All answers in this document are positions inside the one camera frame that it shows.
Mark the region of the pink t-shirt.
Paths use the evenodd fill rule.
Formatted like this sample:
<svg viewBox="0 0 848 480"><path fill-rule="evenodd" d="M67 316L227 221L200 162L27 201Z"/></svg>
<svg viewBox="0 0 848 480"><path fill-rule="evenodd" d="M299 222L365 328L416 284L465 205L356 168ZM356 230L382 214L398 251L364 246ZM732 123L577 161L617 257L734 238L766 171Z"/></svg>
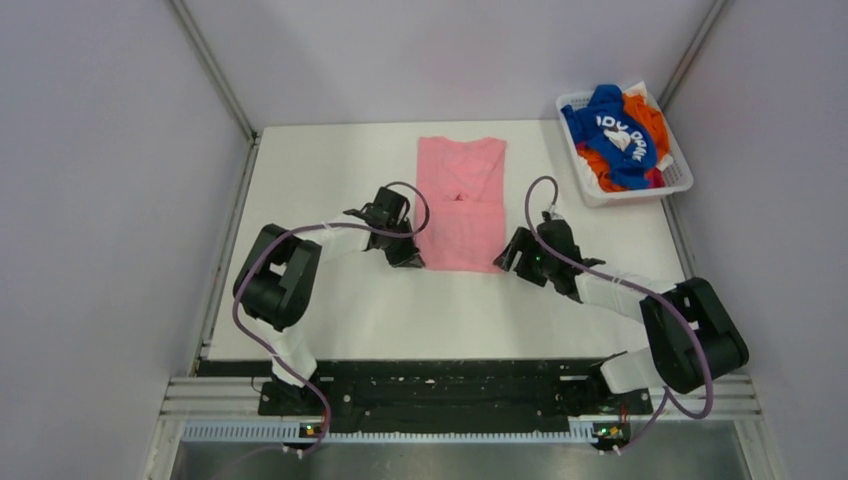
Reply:
<svg viewBox="0 0 848 480"><path fill-rule="evenodd" d="M491 137L418 139L416 187L426 201L415 206L415 224L424 227L415 242L427 269L500 272L506 150L506 141Z"/></svg>

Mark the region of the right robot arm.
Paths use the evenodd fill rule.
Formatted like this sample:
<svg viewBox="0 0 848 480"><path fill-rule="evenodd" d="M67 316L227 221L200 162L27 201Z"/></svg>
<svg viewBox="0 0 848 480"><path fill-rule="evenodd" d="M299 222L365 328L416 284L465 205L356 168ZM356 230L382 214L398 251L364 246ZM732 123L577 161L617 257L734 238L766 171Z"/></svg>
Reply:
<svg viewBox="0 0 848 480"><path fill-rule="evenodd" d="M647 347L609 357L589 376L586 397L600 412L614 411L635 390L689 393L749 361L747 343L707 280L657 281L585 257L557 216L545 213L535 229L517 228L493 264L644 327Z"/></svg>

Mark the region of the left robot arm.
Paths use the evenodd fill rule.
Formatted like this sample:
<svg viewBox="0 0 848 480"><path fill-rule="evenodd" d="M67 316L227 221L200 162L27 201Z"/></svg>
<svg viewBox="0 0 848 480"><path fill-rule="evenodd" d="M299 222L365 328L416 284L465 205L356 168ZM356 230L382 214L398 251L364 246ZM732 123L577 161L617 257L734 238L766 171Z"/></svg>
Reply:
<svg viewBox="0 0 848 480"><path fill-rule="evenodd" d="M414 223L412 203L397 192L398 182L380 187L370 202L321 223L292 229L265 225L258 233L233 284L235 326L270 357L268 396L297 413L320 405L330 416L328 398L315 382L317 360L299 322L312 297L321 265L349 254L380 251L392 268L421 269L425 262L415 238L431 222L431 208L415 193L424 218Z"/></svg>

